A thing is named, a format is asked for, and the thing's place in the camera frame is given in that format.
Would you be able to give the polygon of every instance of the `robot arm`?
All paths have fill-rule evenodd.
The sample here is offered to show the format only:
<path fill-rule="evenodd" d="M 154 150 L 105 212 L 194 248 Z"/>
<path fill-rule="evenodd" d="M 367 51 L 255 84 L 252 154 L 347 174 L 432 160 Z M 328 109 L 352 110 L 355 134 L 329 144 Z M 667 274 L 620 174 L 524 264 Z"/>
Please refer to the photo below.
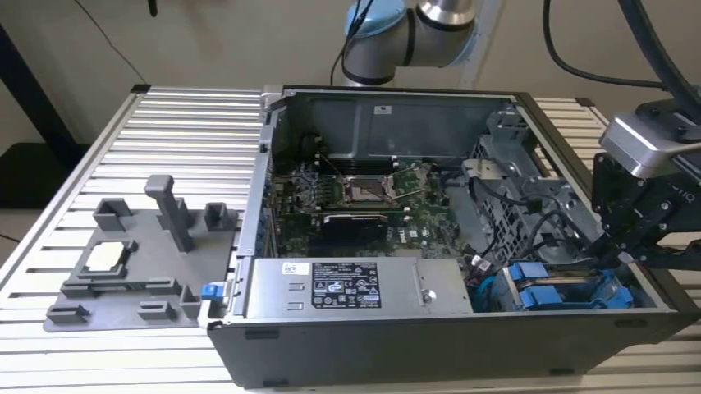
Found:
<path fill-rule="evenodd" d="M 421 0 L 408 10 L 404 0 L 357 1 L 367 13 L 356 32 L 356 5 L 347 14 L 345 85 L 389 85 L 397 66 L 443 67 L 470 53 L 476 31 L 472 0 Z"/>
<path fill-rule="evenodd" d="M 656 242 L 674 232 L 701 231 L 701 98 L 659 44 L 638 0 L 618 0 L 636 43 L 672 100 L 618 114 L 594 158 L 591 204 L 604 234 L 587 248 L 599 268 L 626 252 L 651 268 L 701 270 L 701 240 L 684 250 Z"/>

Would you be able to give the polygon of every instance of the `aluminum extrusion table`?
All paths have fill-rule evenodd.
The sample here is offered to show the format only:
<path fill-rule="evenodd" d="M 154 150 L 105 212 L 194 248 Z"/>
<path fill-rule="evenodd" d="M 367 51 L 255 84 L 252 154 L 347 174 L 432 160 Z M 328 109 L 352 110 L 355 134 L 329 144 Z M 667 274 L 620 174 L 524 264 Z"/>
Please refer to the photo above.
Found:
<path fill-rule="evenodd" d="M 130 94 L 40 219 L 0 267 L 0 388 L 21 392 L 243 392 L 198 328 L 46 333 L 45 309 L 94 227 L 104 197 L 154 208 L 142 195 L 153 172 L 172 174 L 186 206 L 245 208 L 259 137 L 259 91 L 150 88 Z M 606 119 L 574 99 L 538 105 L 588 169 Z M 668 245 L 684 245 L 675 236 Z M 674 272 L 701 305 L 701 273 Z M 316 392 L 701 392 L 701 325 L 658 345 L 632 346 L 583 377 L 360 387 Z"/>

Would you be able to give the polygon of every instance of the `power supply label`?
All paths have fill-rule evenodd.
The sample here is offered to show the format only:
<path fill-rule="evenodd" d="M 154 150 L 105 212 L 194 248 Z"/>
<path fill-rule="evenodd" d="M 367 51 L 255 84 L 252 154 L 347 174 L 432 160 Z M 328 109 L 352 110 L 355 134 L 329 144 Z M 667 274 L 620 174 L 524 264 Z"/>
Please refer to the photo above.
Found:
<path fill-rule="evenodd" d="M 380 308 L 376 263 L 313 263 L 311 305 L 316 309 Z"/>

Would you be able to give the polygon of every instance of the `white wall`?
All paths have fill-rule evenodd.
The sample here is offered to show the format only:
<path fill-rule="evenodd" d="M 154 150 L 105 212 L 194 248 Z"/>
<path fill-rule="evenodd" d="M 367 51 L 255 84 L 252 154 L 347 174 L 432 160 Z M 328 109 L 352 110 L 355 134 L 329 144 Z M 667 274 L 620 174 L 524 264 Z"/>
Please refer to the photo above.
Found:
<path fill-rule="evenodd" d="M 327 84 L 345 0 L 81 0 L 152 85 Z M 72 0 L 2 0 L 0 22 L 65 124 L 92 140 L 137 78 Z M 453 88 L 460 69 L 401 70 L 396 84 Z"/>
<path fill-rule="evenodd" d="M 560 71 L 542 42 L 542 2 L 503 1 L 475 89 L 588 97 L 608 115 L 666 97 Z M 82 0 L 82 4 L 152 85 L 259 88 L 275 82 L 325 84 L 351 0 L 160 0 L 154 19 L 145 0 Z M 694 20 L 701 2 L 644 4 L 674 60 L 701 82 L 701 24 Z M 616 2 L 556 0 L 551 19 L 559 52 L 572 65 L 611 76 L 654 78 Z M 133 72 L 72 0 L 0 0 L 0 22 L 66 126 L 78 140 L 90 141 L 137 83 Z M 457 89 L 460 72 L 460 67 L 403 69 L 396 85 Z M 12 141 L 34 140 L 36 131 L 5 96 L 0 89 L 0 126 L 13 125 Z"/>
<path fill-rule="evenodd" d="M 643 4 L 668 56 L 686 78 L 701 83 L 701 1 L 647 0 Z M 562 71 L 547 56 L 540 22 L 542 1 L 506 0 L 476 89 L 586 97 L 607 116 L 668 97 L 659 90 L 604 85 Z M 552 1 L 551 35 L 559 56 L 571 66 L 606 76 L 655 80 L 614 0 Z"/>

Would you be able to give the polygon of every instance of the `motherboard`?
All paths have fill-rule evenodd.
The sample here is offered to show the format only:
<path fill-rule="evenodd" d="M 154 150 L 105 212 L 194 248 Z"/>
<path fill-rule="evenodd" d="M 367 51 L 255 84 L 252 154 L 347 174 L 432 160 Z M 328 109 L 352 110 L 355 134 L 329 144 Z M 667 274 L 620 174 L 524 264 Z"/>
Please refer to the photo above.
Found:
<path fill-rule="evenodd" d="M 465 240 L 429 160 L 349 163 L 317 156 L 275 176 L 273 185 L 280 257 L 464 255 Z"/>

